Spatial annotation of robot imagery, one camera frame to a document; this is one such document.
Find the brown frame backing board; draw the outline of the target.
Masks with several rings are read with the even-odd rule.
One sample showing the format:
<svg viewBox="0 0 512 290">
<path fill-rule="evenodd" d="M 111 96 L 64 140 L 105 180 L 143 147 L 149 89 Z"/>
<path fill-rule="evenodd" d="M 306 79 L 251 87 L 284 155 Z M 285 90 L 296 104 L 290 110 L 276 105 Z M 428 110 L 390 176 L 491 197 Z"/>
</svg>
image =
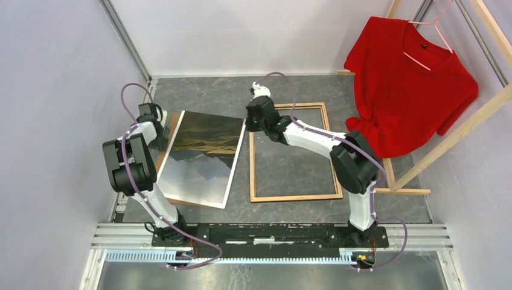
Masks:
<svg viewBox="0 0 512 290">
<path fill-rule="evenodd" d="M 158 157 L 157 157 L 156 162 L 155 162 L 155 167 L 156 167 L 156 172 L 157 172 L 157 183 L 156 183 L 156 185 L 159 186 L 159 188 L 161 189 L 162 192 L 164 192 L 164 191 L 163 191 L 162 187 L 158 184 L 158 181 L 160 180 L 161 173 L 162 173 L 162 168 L 165 166 L 165 162 L 167 160 L 168 153 L 170 152 L 170 149 L 171 149 L 172 144 L 174 142 L 174 139 L 175 139 L 175 136 L 176 136 L 176 131 L 179 129 L 179 126 L 181 124 L 183 115 L 185 113 L 186 113 L 185 110 L 180 111 L 180 112 L 175 112 L 172 115 L 170 113 L 168 113 L 167 118 L 166 118 L 165 130 L 166 130 L 167 134 L 166 134 L 165 137 L 167 139 L 167 145 L 166 145 L 165 149 L 163 149 L 162 151 L 160 151 L 158 153 Z M 166 198 L 166 200 L 169 203 L 172 203 L 172 204 L 191 205 L 191 206 L 207 207 L 207 208 L 216 208 L 216 207 L 214 207 L 212 205 L 200 204 L 198 202 L 188 202 L 188 201 L 185 201 L 183 199 L 172 199 L 172 198 L 168 198 L 167 196 L 165 198 Z"/>
</svg>

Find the black wooden picture frame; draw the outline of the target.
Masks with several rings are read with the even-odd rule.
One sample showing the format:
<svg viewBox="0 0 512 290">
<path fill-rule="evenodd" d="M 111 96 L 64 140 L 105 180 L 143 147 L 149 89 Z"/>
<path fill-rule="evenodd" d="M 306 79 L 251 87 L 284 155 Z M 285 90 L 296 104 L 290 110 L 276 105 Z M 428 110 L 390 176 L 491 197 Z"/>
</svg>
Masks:
<svg viewBox="0 0 512 290">
<path fill-rule="evenodd" d="M 249 144 L 250 201 L 299 202 L 342 199 L 330 161 L 310 150 L 274 143 L 251 132 Z"/>
</svg>

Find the glossy photo print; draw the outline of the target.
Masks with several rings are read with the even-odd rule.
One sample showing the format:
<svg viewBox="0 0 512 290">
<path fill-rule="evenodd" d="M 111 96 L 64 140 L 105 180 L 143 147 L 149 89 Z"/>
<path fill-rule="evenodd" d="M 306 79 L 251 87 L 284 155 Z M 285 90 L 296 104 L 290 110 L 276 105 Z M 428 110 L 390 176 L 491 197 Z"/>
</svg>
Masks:
<svg viewBox="0 0 512 290">
<path fill-rule="evenodd" d="M 181 111 L 171 115 L 158 155 L 157 185 L 178 204 L 224 209 L 245 134 L 242 118 Z"/>
</svg>

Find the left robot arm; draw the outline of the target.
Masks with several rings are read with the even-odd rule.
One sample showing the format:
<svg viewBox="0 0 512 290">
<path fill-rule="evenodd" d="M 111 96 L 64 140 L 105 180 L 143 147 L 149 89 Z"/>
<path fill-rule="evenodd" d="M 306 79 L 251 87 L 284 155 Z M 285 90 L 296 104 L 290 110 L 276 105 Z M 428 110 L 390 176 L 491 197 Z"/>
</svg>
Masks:
<svg viewBox="0 0 512 290">
<path fill-rule="evenodd" d="M 113 190 L 137 201 L 151 217 L 144 227 L 158 245 L 182 246 L 190 231 L 179 210 L 171 205 L 157 185 L 157 170 L 150 150 L 164 151 L 170 128 L 167 113 L 159 105 L 139 105 L 134 125 L 117 139 L 103 143 L 103 155 Z"/>
</svg>

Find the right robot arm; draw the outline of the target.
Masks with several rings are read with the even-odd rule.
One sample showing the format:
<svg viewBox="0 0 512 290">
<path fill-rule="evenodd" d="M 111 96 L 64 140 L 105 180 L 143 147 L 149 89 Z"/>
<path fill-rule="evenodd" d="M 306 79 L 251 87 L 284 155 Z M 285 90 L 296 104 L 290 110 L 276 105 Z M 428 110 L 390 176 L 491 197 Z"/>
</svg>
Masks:
<svg viewBox="0 0 512 290">
<path fill-rule="evenodd" d="M 357 247 L 370 242 L 378 225 L 373 196 L 382 167 L 365 137 L 356 130 L 331 132 L 291 115 L 281 116 L 268 96 L 253 98 L 246 110 L 248 131 L 263 132 L 273 142 L 307 149 L 330 160 L 338 182 L 349 194 L 349 240 Z"/>
</svg>

